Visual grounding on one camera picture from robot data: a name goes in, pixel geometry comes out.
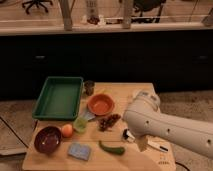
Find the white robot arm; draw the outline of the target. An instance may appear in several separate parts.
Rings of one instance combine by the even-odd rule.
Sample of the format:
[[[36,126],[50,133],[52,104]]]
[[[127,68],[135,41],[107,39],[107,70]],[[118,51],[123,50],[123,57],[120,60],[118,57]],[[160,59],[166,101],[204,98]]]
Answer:
[[[159,112],[157,94],[140,91],[123,114],[135,138],[157,136],[213,159],[213,123]]]

